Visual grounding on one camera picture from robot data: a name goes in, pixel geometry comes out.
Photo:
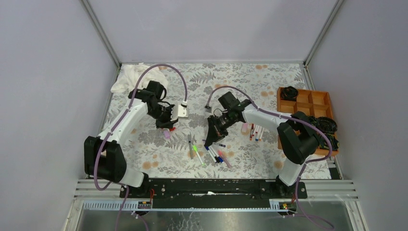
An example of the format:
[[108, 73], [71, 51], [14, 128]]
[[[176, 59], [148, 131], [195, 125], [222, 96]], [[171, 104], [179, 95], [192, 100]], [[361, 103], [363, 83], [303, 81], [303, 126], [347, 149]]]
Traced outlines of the pink highlighter cap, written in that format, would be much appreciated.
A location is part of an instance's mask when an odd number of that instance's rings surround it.
[[171, 135], [170, 135], [170, 132], [168, 130], [165, 130], [163, 133], [164, 133], [164, 136], [165, 136], [166, 139], [170, 139]]

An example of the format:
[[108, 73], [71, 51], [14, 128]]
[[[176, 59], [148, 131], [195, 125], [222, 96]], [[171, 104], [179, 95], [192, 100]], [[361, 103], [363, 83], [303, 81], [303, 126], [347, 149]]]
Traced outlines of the pink thin pen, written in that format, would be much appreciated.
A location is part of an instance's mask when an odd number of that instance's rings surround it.
[[232, 168], [232, 165], [228, 162], [227, 158], [225, 157], [222, 151], [218, 151], [218, 155], [220, 159], [222, 159], [223, 162], [227, 165], [228, 168]]

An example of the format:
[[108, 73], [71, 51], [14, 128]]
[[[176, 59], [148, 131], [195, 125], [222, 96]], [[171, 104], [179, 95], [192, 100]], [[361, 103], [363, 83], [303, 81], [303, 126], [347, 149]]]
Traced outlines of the green capped marker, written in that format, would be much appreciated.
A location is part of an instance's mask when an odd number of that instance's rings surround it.
[[199, 152], [198, 152], [197, 147], [196, 147], [195, 145], [193, 145], [192, 148], [193, 148], [194, 152], [196, 153], [196, 155], [197, 155], [197, 157], [198, 157], [198, 159], [199, 159], [201, 165], [202, 165], [202, 166], [205, 166], [205, 163], [204, 163], [204, 161], [202, 160], [202, 158], [201, 158], [201, 156], [200, 156], [200, 154], [199, 154]]

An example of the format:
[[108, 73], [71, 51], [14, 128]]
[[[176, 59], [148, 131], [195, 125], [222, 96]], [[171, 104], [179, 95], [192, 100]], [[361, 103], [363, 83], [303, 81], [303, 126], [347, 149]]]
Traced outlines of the grey pen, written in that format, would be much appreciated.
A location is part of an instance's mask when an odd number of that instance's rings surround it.
[[188, 139], [188, 145], [189, 145], [189, 150], [190, 150], [190, 158], [193, 159], [193, 147], [192, 147], [192, 142], [191, 142], [191, 134], [188, 134], [187, 139]]

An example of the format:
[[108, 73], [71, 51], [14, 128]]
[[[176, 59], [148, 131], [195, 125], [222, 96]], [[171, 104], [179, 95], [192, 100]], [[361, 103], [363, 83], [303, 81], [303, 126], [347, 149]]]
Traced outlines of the pink highlighter pen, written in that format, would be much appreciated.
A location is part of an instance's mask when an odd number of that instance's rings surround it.
[[241, 132], [242, 132], [242, 133], [246, 133], [247, 131], [248, 131], [248, 123], [244, 123], [244, 124], [242, 125]]

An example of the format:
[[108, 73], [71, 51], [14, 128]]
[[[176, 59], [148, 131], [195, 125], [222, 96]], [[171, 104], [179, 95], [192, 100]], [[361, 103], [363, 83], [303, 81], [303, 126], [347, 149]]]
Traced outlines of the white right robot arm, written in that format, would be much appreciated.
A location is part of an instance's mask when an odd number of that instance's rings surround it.
[[224, 111], [220, 116], [208, 117], [205, 147], [227, 137], [228, 128], [238, 122], [277, 132], [286, 160], [277, 176], [276, 192], [282, 198], [290, 197], [295, 192], [294, 184], [306, 160], [319, 146], [319, 137], [307, 116], [303, 112], [288, 114], [258, 109], [249, 99], [239, 101], [230, 91], [218, 101]]

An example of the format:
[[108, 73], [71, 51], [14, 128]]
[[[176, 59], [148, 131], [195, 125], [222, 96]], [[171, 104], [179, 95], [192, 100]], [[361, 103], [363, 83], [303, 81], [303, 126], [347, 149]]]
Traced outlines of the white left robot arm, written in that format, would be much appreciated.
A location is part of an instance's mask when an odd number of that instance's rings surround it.
[[178, 121], [173, 111], [175, 105], [161, 105], [166, 94], [165, 87], [156, 81], [150, 81], [144, 89], [131, 92], [131, 107], [123, 110], [97, 137], [89, 136], [85, 139], [85, 173], [131, 186], [130, 190], [136, 197], [145, 197], [149, 193], [149, 185], [143, 181], [147, 174], [127, 164], [121, 146], [146, 115], [155, 119], [157, 128], [173, 128]]

